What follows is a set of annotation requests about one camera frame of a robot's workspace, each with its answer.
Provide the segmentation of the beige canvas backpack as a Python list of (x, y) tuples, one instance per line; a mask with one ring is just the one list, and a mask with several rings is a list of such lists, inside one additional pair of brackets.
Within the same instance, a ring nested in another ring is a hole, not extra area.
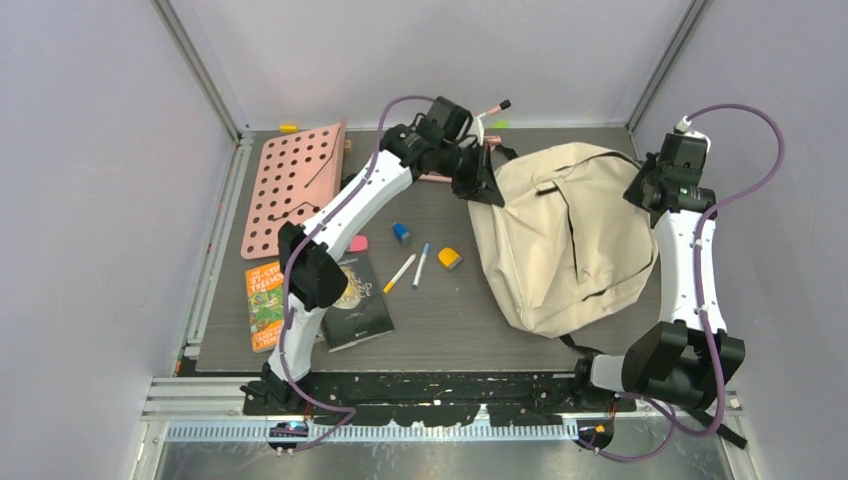
[(571, 142), (495, 171), (501, 206), (469, 202), (484, 277), (506, 322), (569, 335), (634, 304), (659, 258), (647, 212), (624, 193), (639, 163)]

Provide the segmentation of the black moon and sixpence book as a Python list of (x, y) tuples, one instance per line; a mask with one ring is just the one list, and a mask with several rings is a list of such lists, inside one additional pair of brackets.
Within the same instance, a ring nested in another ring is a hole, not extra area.
[(395, 331), (366, 252), (346, 253), (339, 261), (348, 284), (327, 309), (321, 329), (329, 352), (336, 352)]

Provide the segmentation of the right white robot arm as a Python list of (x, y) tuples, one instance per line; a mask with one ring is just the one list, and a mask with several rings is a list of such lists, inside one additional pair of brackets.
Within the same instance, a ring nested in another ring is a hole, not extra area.
[(699, 185), (709, 149), (702, 133), (668, 133), (625, 190), (626, 201), (648, 212), (659, 247), (659, 318), (625, 354), (592, 352), (578, 361), (570, 392), (584, 410), (620, 392), (705, 410), (745, 359), (745, 343), (728, 334), (715, 290), (716, 195)]

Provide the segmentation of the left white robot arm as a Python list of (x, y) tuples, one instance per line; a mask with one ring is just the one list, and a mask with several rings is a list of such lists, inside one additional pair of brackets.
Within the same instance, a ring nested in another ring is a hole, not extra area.
[(459, 199), (501, 206), (485, 140), (488, 117), (510, 107), (504, 101), (473, 113), (443, 97), (407, 124), (378, 123), (370, 159), (330, 203), (303, 224), (285, 222), (277, 232), (283, 274), (283, 324), (277, 344), (257, 380), (242, 386), (249, 400), (271, 403), (284, 414), (308, 402), (300, 381), (311, 370), (314, 338), (326, 311), (343, 295), (347, 277), (338, 262), (354, 236), (390, 200), (425, 174), (449, 178)]

